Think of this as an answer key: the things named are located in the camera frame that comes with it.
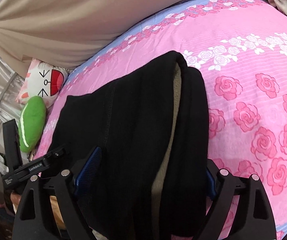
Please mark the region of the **white cartoon face pillow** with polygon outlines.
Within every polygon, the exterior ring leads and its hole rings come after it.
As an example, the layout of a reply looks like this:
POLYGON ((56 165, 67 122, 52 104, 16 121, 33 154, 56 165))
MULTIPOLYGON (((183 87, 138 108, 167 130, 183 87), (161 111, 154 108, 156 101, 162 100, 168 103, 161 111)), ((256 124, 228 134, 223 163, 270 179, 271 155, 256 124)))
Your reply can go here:
POLYGON ((43 61, 33 59, 26 74, 24 83, 16 97, 16 102, 25 105, 34 96, 43 99, 50 108, 67 80, 69 72, 43 61))

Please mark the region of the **green plush cushion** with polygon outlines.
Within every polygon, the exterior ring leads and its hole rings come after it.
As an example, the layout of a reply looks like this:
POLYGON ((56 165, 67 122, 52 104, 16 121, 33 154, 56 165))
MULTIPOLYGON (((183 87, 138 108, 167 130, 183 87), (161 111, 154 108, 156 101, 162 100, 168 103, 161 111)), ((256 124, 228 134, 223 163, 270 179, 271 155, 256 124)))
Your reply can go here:
POLYGON ((31 152, 43 133, 46 119, 46 106, 39 96, 30 98, 20 114, 19 145, 20 151, 31 152))

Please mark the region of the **beige curtain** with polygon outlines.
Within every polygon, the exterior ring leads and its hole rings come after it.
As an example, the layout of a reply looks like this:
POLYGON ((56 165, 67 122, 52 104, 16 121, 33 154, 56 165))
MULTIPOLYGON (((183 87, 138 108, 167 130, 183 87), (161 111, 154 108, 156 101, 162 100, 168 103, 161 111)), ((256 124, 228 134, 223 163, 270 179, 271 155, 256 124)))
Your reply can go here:
POLYGON ((25 76, 31 59, 72 69, 137 22, 182 0, 0 0, 0 57, 25 76))

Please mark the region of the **black pants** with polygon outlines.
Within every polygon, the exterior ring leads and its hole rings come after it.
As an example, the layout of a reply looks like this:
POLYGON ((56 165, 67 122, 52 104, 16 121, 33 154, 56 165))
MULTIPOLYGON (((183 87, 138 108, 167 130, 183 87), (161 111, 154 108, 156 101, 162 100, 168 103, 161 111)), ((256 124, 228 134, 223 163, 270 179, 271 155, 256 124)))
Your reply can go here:
POLYGON ((208 104, 203 77, 169 51, 83 96, 68 96, 50 149, 67 166, 98 146, 94 179, 79 198, 108 239, 171 239, 202 232, 208 104))

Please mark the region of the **pink floral bed sheet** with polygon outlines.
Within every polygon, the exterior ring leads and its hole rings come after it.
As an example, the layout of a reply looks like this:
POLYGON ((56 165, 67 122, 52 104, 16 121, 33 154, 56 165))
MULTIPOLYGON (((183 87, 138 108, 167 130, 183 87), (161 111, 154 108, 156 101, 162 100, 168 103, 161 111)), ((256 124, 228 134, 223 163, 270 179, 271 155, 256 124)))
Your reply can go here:
POLYGON ((170 50, 203 75, 209 157, 235 176, 256 173, 287 234, 287 17, 263 0, 187 0, 142 20, 69 76, 36 158, 52 140, 69 95, 93 92, 170 50))

